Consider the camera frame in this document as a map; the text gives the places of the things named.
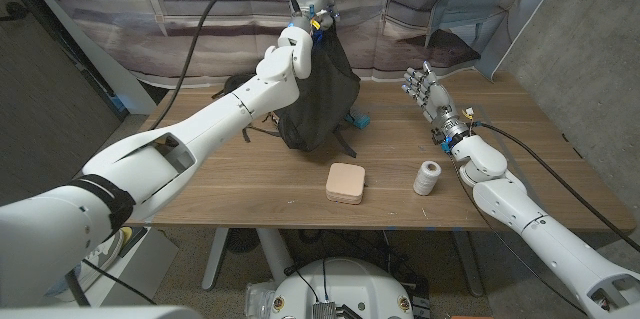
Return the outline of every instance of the blue connector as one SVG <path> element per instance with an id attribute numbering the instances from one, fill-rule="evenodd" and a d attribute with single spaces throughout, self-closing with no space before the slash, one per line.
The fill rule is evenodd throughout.
<path id="1" fill-rule="evenodd" d="M 353 107 L 349 110 L 349 113 L 344 116 L 344 120 L 353 124 L 358 129 L 364 129 L 371 122 L 371 118 L 367 114 L 361 113 Z"/>
<path id="2" fill-rule="evenodd" d="M 449 148 L 450 142 L 451 142 L 451 137 L 447 137 L 444 143 L 440 144 L 440 147 L 442 148 L 442 150 L 447 154 L 451 154 L 451 148 Z"/>

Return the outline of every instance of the black strap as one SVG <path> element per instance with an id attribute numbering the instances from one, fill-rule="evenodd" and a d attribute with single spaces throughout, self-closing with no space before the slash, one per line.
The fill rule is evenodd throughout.
<path id="1" fill-rule="evenodd" d="M 338 142 L 340 143 L 340 145 L 342 145 L 342 147 L 344 148 L 344 151 L 346 152 L 346 154 L 352 158 L 355 158 L 356 155 L 358 155 L 358 153 L 356 153 L 355 150 L 353 150 L 349 144 L 347 144 L 347 141 L 344 140 L 344 137 L 342 136 L 342 133 L 340 133 L 340 126 L 337 126 L 334 130 L 333 130 L 333 135 L 336 136 L 336 139 L 338 139 Z"/>
<path id="2" fill-rule="evenodd" d="M 109 214 L 111 235 L 109 237 L 115 234 L 133 213 L 133 206 L 136 202 L 131 194 L 99 175 L 84 175 L 72 180 L 67 185 L 82 188 L 100 198 L 107 205 L 111 211 Z"/>
<path id="3" fill-rule="evenodd" d="M 269 135 L 274 136 L 276 138 L 280 138 L 280 133 L 277 132 L 277 131 L 264 130 L 264 129 L 256 128 L 253 125 L 249 125 L 247 128 L 253 129 L 255 131 L 259 131 L 261 133 L 269 134 Z"/>
<path id="4" fill-rule="evenodd" d="M 217 99 L 220 95 L 222 95 L 222 93 L 224 93 L 224 89 L 220 90 L 219 92 L 213 94 L 211 96 L 211 99 Z"/>

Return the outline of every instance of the table leg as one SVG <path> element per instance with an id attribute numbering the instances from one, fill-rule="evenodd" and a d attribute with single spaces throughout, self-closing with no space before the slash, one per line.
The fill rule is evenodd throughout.
<path id="1" fill-rule="evenodd" d="M 462 262 L 469 292 L 475 297 L 483 296 L 484 288 L 482 287 L 482 279 L 480 278 L 476 256 L 473 253 L 471 241 L 469 240 L 469 233 L 466 231 L 454 231 L 453 242 L 455 243 L 458 256 Z"/>
<path id="2" fill-rule="evenodd" d="M 289 255 L 287 245 L 284 243 L 282 236 L 280 236 L 278 229 L 258 228 L 256 230 L 258 231 L 258 237 L 260 237 L 264 256 L 267 257 L 271 275 L 273 275 L 276 285 L 280 285 L 287 278 L 284 270 L 293 265 L 293 259 Z"/>
<path id="3" fill-rule="evenodd" d="M 204 290 L 213 289 L 213 286 L 216 283 L 216 277 L 218 276 L 218 271 L 222 265 L 222 255 L 225 252 L 228 233 L 229 228 L 216 228 L 216 233 L 213 236 L 213 243 L 211 244 L 211 252 L 209 252 L 207 268 L 204 271 L 204 278 L 202 278 L 202 289 Z"/>

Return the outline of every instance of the beige box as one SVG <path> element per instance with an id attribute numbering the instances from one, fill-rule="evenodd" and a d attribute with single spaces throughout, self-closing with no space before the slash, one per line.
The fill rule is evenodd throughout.
<path id="1" fill-rule="evenodd" d="M 364 191 L 364 168 L 357 165 L 333 163 L 327 179 L 327 199 L 359 204 Z"/>

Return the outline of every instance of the black backpack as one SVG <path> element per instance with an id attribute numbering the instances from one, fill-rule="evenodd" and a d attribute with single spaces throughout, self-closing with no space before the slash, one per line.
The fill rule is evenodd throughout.
<path id="1" fill-rule="evenodd" d="M 360 77 L 353 73 L 344 49 L 338 40 L 335 25 L 316 34 L 311 50 L 311 75 L 296 79 L 300 97 L 291 105 L 274 111 L 278 132 L 251 129 L 280 136 L 290 149 L 310 152 L 320 146 L 327 135 L 333 133 L 345 152 L 356 157 L 340 134 L 344 117 L 360 91 Z M 251 79 L 255 74 L 229 77 L 224 89 L 214 95 L 227 94 Z M 246 129 L 245 141 L 250 142 Z"/>

